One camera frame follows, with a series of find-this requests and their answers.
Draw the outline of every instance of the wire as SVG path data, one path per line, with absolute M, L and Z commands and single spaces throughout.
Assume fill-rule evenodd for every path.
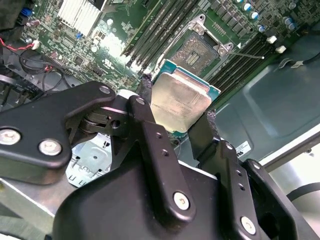
M 9 50 L 12 50 L 12 51 L 19 51 L 19 50 L 26 50 L 26 49 L 29 49 L 29 48 L 32 48 L 34 46 L 34 44 L 29 44 L 27 46 L 24 46 L 24 47 L 18 47 L 18 48 L 14 48 L 12 46 L 9 46 L 9 45 L 6 45 L 5 42 L 2 40 L 2 38 L 0 37 L 0 43 L 7 49 Z

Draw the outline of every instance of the ram slot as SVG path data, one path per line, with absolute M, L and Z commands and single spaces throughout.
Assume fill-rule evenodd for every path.
M 197 5 L 199 0 L 190 0 L 188 4 L 184 7 L 184 11 L 179 13 L 179 15 L 174 19 L 174 22 L 165 30 L 161 38 L 158 40 L 159 44 L 152 46 L 147 55 L 144 57 L 142 69 L 143 72 L 148 65 L 153 61 L 154 58 L 158 57 L 163 48 L 169 44 L 170 38 L 175 34 L 175 32 L 180 28 L 181 24 L 184 22 L 186 17 Z
M 149 50 L 157 44 L 159 38 L 164 34 L 166 28 L 168 28 L 172 24 L 174 19 L 177 17 L 181 9 L 186 4 L 187 3 L 185 2 L 185 0 L 177 0 L 174 3 L 172 9 L 167 13 L 160 26 L 157 27 L 156 31 L 152 34 L 151 38 L 146 42 L 145 46 L 139 51 L 136 58 L 136 62 L 138 65 L 143 61 Z
M 156 29 L 159 27 L 159 25 L 163 22 L 166 13 L 169 9 L 171 9 L 174 0 L 167 0 L 166 3 L 162 6 L 159 13 L 156 15 L 156 17 L 152 20 L 150 25 L 146 27 L 146 29 L 143 31 L 142 36 L 139 38 L 139 40 L 133 45 L 130 49 L 126 50 L 124 54 L 126 56 L 132 55 L 130 62 L 133 63 L 137 57 L 137 54 L 141 48 L 143 48 L 144 44 L 150 39 L 150 37 L 153 35 L 153 33 L 156 31 Z
M 272 57 L 275 53 L 275 48 L 267 44 L 263 37 L 256 37 L 251 44 L 247 45 L 241 53 L 264 56 L 265 59 L 248 58 L 244 56 L 235 56 L 226 66 L 224 66 L 213 79 L 209 81 L 210 84 L 219 88 L 222 93 L 212 103 L 215 106 L 220 100 L 225 98 L 234 89 L 241 88 L 246 83 L 246 79 L 267 59 Z

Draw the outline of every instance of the white sticker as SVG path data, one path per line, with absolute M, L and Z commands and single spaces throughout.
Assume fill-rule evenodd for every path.
M 238 158 L 242 157 L 243 155 L 245 155 L 246 153 L 251 151 L 251 147 L 248 143 L 248 141 L 245 141 L 244 143 L 242 143 L 240 146 L 238 146 L 236 149 L 236 155 Z

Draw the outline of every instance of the connector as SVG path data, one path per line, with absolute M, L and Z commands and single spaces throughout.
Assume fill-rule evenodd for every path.
M 30 8 L 24 7 L 24 8 L 22 8 L 20 13 L 26 17 L 30 17 L 33 12 Z
M 29 17 L 22 15 L 22 14 L 19 14 L 19 16 L 16 19 L 16 23 L 21 26 L 26 25 L 28 21 L 29 21 Z
M 39 40 L 34 40 L 33 41 L 33 47 L 31 48 L 32 50 L 36 50 L 40 47 L 40 41 Z

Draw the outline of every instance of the screw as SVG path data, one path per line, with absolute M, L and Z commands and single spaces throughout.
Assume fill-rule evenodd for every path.
M 255 227 L 254 223 L 246 216 L 243 216 L 241 218 L 241 224 L 249 234 L 251 234 L 251 235 L 256 234 L 256 227 Z
M 260 167 L 259 167 L 256 163 L 254 163 L 253 166 L 254 166 L 256 169 L 260 169 Z
M 0 130 L 0 144 L 2 145 L 14 145 L 21 139 L 20 133 L 13 129 Z
M 142 105 L 145 105 L 145 101 L 141 98 L 141 97 L 138 97 L 137 99 L 135 99 L 138 103 L 142 104 Z
M 231 146 L 231 144 L 230 144 L 230 143 L 228 143 L 228 142 L 226 142 L 226 143 L 225 143 L 225 145 L 226 145 L 226 146 L 227 146 L 227 148 L 228 148 L 228 149 L 230 149 L 230 150 L 234 149 L 234 148 Z
M 56 156 L 62 151 L 62 146 L 56 140 L 48 139 L 44 140 L 39 145 L 39 150 L 44 155 Z
M 110 89 L 108 87 L 106 87 L 106 86 L 101 86 L 99 89 L 104 94 L 109 94 L 110 93 Z
M 186 195 L 184 195 L 181 192 L 177 191 L 176 193 L 174 193 L 173 200 L 174 200 L 174 203 L 181 210 L 187 210 L 189 208 L 189 206 L 190 206 L 188 198 L 186 197 Z

